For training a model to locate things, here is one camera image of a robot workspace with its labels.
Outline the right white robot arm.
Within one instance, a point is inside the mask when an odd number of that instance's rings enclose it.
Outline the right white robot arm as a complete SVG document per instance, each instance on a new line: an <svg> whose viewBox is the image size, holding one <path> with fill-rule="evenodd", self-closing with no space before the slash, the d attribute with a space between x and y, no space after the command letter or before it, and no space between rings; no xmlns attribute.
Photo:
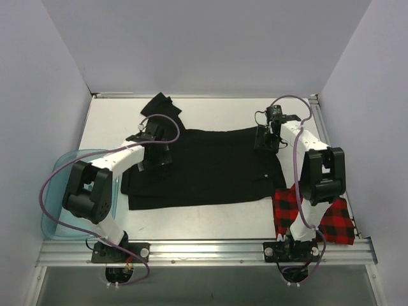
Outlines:
<svg viewBox="0 0 408 306"><path fill-rule="evenodd" d="M304 128L297 115L284 115L280 105L263 112L266 124L256 130L254 149L277 154L280 144L293 149L293 175L298 215L289 227L292 239L283 244L284 256L296 261L305 254L304 242L315 239L331 204L346 191L345 154Z"/></svg>

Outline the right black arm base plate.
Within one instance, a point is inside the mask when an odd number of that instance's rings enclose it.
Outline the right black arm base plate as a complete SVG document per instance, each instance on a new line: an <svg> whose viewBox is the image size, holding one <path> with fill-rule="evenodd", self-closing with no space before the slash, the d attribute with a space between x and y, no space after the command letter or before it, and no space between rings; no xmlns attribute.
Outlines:
<svg viewBox="0 0 408 306"><path fill-rule="evenodd" d="M267 263L311 263L320 255L315 239L301 242L292 237L283 241L263 242L263 255Z"/></svg>

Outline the black long sleeve shirt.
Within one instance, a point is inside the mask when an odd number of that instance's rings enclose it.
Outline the black long sleeve shirt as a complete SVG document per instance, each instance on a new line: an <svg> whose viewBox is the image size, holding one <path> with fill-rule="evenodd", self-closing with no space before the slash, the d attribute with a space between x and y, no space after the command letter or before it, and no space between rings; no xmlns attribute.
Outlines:
<svg viewBox="0 0 408 306"><path fill-rule="evenodd" d="M186 129L181 110L163 93L140 112L158 115L166 131L172 162L124 172L120 191L130 210L243 203L271 197L286 188L278 157L255 148L257 127L232 131Z"/></svg>

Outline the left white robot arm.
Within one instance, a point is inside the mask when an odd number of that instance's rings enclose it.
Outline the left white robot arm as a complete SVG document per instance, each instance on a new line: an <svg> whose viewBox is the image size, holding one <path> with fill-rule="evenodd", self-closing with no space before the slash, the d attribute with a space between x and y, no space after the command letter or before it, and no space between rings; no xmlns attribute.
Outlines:
<svg viewBox="0 0 408 306"><path fill-rule="evenodd" d="M65 210L93 225L92 235L107 245L106 255L114 262L129 254L129 246L122 242L125 231L110 213L114 180L134 165L147 170L170 163L168 145L180 136L178 124L166 115L149 115L138 129L120 147L98 152L96 159L73 161L62 200Z"/></svg>

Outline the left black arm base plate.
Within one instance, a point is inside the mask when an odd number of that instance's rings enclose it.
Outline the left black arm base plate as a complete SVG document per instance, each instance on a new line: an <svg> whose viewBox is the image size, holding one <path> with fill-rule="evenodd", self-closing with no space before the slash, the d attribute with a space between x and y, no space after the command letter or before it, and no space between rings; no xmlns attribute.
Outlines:
<svg viewBox="0 0 408 306"><path fill-rule="evenodd" d="M124 248L136 254L145 262L149 261L150 244L145 242L128 242ZM96 242L92 249L91 263L140 263L140 260L133 255L103 244L102 242Z"/></svg>

